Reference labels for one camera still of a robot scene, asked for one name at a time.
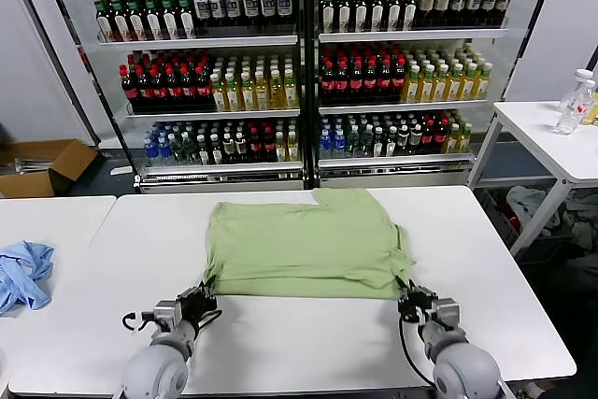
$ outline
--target black cable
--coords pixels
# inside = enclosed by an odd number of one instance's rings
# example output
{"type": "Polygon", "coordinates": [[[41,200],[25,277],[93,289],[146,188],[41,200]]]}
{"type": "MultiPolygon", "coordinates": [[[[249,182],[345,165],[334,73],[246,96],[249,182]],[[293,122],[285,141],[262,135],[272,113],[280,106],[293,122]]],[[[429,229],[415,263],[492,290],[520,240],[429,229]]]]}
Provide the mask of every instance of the black cable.
{"type": "Polygon", "coordinates": [[[409,362],[411,369],[413,369],[413,371],[415,371],[416,374],[420,376],[428,385],[435,387],[434,383],[422,374],[418,367],[413,363],[413,360],[411,360],[411,356],[409,356],[409,352],[407,351],[407,345],[405,344],[405,334],[403,331],[403,317],[399,319],[399,336],[401,336],[401,346],[403,347],[403,352],[405,353],[405,357],[407,358],[407,361],[409,362]]]}

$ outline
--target yellow drink bottle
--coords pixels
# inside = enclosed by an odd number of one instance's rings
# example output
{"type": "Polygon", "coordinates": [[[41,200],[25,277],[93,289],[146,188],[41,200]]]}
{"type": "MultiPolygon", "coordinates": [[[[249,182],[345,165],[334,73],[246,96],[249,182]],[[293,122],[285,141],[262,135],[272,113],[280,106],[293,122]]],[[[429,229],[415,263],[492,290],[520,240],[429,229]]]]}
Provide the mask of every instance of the yellow drink bottle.
{"type": "Polygon", "coordinates": [[[448,102],[457,100],[457,93],[461,88],[463,82],[463,64],[456,63],[452,68],[452,74],[448,79],[447,87],[445,88],[444,99],[448,102]]]}
{"type": "Polygon", "coordinates": [[[458,100],[471,100],[471,91],[474,89],[474,83],[476,82],[476,63],[469,63],[467,66],[467,74],[463,78],[461,88],[457,92],[458,100]]]}

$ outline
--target refrigerator shelf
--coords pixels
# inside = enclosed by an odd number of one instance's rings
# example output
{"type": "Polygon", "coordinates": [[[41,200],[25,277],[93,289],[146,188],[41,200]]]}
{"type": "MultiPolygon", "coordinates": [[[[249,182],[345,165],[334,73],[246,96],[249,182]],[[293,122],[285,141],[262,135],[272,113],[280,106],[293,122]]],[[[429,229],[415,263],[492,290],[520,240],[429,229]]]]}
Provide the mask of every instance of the refrigerator shelf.
{"type": "Polygon", "coordinates": [[[480,39],[496,37],[524,37],[525,29],[509,28],[463,28],[454,30],[410,30],[396,32],[362,33],[320,33],[320,43],[333,42],[374,42],[374,41],[423,41],[438,39],[480,39]]]}
{"type": "Polygon", "coordinates": [[[367,114],[370,112],[426,111],[429,109],[464,109],[491,105],[490,100],[469,100],[463,102],[399,103],[396,105],[358,105],[346,107],[320,107],[321,115],[326,114],[367,114]]]}

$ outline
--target bottle label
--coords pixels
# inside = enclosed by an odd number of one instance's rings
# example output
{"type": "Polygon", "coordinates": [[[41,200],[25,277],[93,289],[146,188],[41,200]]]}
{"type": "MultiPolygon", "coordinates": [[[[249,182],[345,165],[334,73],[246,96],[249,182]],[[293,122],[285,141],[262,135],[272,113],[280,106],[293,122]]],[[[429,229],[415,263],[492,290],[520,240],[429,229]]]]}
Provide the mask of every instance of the bottle label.
{"type": "Polygon", "coordinates": [[[245,5],[245,15],[248,18],[257,18],[260,15],[260,5],[258,0],[243,0],[245,5]]]}
{"type": "Polygon", "coordinates": [[[277,0],[278,15],[289,17],[292,15],[292,0],[277,0]]]}
{"type": "Polygon", "coordinates": [[[183,29],[187,39],[195,39],[195,27],[193,26],[193,17],[191,13],[182,13],[180,19],[183,22],[183,29]]]}
{"type": "Polygon", "coordinates": [[[126,19],[123,16],[117,16],[114,18],[114,22],[116,23],[117,27],[119,27],[119,31],[121,32],[122,40],[123,41],[130,41],[131,39],[131,30],[127,25],[126,19]]]}
{"type": "Polygon", "coordinates": [[[258,106],[261,111],[268,109],[268,92],[265,89],[257,89],[255,94],[258,97],[258,106]]]}
{"type": "Polygon", "coordinates": [[[451,81],[450,88],[448,89],[448,100],[455,101],[457,99],[457,92],[461,87],[460,81],[451,81]]]}
{"type": "Polygon", "coordinates": [[[382,143],[377,142],[376,144],[374,144],[374,157],[379,158],[381,154],[382,154],[382,143]]]}
{"type": "Polygon", "coordinates": [[[471,90],[474,87],[474,82],[467,80],[463,85],[463,92],[461,95],[462,100],[469,100],[471,98],[471,90]]]}
{"type": "Polygon", "coordinates": [[[447,83],[444,81],[438,81],[436,86],[434,87],[434,96],[432,97],[435,102],[442,101],[442,95],[445,92],[445,87],[447,83]]]}
{"type": "Polygon", "coordinates": [[[238,18],[241,16],[241,7],[236,0],[224,0],[226,5],[226,15],[231,18],[238,18]]]}
{"type": "Polygon", "coordinates": [[[399,14],[401,14],[401,7],[393,5],[389,9],[389,25],[387,27],[388,32],[394,32],[399,26],[399,14]]]}
{"type": "Polygon", "coordinates": [[[253,103],[253,92],[251,89],[243,91],[243,100],[245,100],[245,110],[255,111],[255,104],[253,103]]]}
{"type": "Polygon", "coordinates": [[[162,40],[162,29],[160,28],[160,21],[155,14],[148,15],[149,28],[153,34],[153,38],[157,41],[162,40]]]}
{"type": "Polygon", "coordinates": [[[394,154],[394,147],[396,144],[394,142],[389,142],[386,146],[386,156],[391,157],[394,154]]]}
{"type": "Polygon", "coordinates": [[[231,111],[238,111],[239,110],[239,101],[236,98],[235,91],[228,92],[228,104],[231,106],[231,111]]]}
{"type": "Polygon", "coordinates": [[[195,14],[200,21],[206,21],[210,18],[209,0],[194,0],[195,14]]]}
{"type": "Polygon", "coordinates": [[[356,32],[364,32],[365,31],[366,16],[367,16],[367,8],[364,6],[357,7],[357,11],[355,12],[355,31],[356,32]]]}
{"type": "Polygon", "coordinates": [[[213,150],[214,164],[222,164],[222,152],[220,150],[213,150]]]}
{"type": "Polygon", "coordinates": [[[262,14],[271,18],[277,14],[276,0],[262,0],[262,14]]]}
{"type": "Polygon", "coordinates": [[[421,89],[421,101],[429,102],[431,92],[432,92],[432,82],[424,82],[423,88],[421,89]]]}
{"type": "Polygon", "coordinates": [[[450,0],[451,11],[461,11],[463,9],[463,0],[450,0]]]}
{"type": "Polygon", "coordinates": [[[202,165],[208,165],[209,164],[209,155],[207,154],[207,151],[200,150],[199,151],[199,159],[201,159],[202,165]]]}
{"type": "Polygon", "coordinates": [[[436,11],[446,11],[449,9],[450,0],[434,0],[434,9],[436,11]]]}
{"type": "Polygon", "coordinates": [[[287,94],[287,108],[291,109],[297,107],[297,91],[294,87],[289,87],[285,89],[285,93],[287,94]]]}
{"type": "Polygon", "coordinates": [[[175,15],[172,13],[164,14],[164,22],[166,24],[166,30],[170,39],[178,39],[177,21],[175,15]]]}
{"type": "Polygon", "coordinates": [[[338,12],[338,31],[340,33],[346,33],[349,31],[349,7],[341,7],[338,12]]]}
{"type": "Polygon", "coordinates": [[[209,9],[212,12],[213,18],[222,19],[226,16],[224,0],[209,0],[209,9]]]}
{"type": "Polygon", "coordinates": [[[137,14],[132,14],[131,15],[131,24],[133,25],[133,28],[135,29],[135,34],[137,35],[137,39],[139,39],[140,41],[146,41],[146,31],[145,28],[143,27],[143,22],[141,21],[141,18],[139,17],[139,15],[137,14]]]}
{"type": "Polygon", "coordinates": [[[405,7],[405,20],[403,21],[403,30],[411,30],[413,26],[413,18],[415,17],[415,5],[407,5],[405,7]]]}
{"type": "Polygon", "coordinates": [[[333,31],[333,16],[335,11],[332,7],[325,7],[322,13],[322,28],[324,33],[331,33],[333,31]]]}
{"type": "Polygon", "coordinates": [[[214,103],[218,111],[225,111],[226,105],[224,104],[224,95],[222,93],[214,93],[214,103]]]}
{"type": "Polygon", "coordinates": [[[409,87],[407,88],[406,101],[408,103],[414,103],[415,95],[417,92],[418,92],[418,83],[410,83],[409,87]]]}
{"type": "Polygon", "coordinates": [[[382,12],[384,8],[381,5],[376,5],[372,8],[372,31],[378,32],[382,24],[382,12]]]}
{"type": "Polygon", "coordinates": [[[420,10],[432,11],[434,7],[434,0],[420,0],[420,10]]]}
{"type": "Polygon", "coordinates": [[[108,19],[107,18],[97,18],[97,24],[100,26],[100,30],[102,30],[102,35],[104,35],[104,40],[106,42],[113,42],[114,34],[112,33],[112,28],[110,28],[110,22],[108,22],[108,19]]]}

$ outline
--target white wall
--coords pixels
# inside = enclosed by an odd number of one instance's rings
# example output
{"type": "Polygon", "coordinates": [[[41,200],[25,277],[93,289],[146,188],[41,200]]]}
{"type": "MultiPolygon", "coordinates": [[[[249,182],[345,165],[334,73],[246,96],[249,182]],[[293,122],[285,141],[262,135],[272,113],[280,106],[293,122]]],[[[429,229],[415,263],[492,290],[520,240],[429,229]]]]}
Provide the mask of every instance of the white wall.
{"type": "Polygon", "coordinates": [[[0,124],[12,140],[93,141],[73,108],[22,0],[0,0],[0,124]]]}

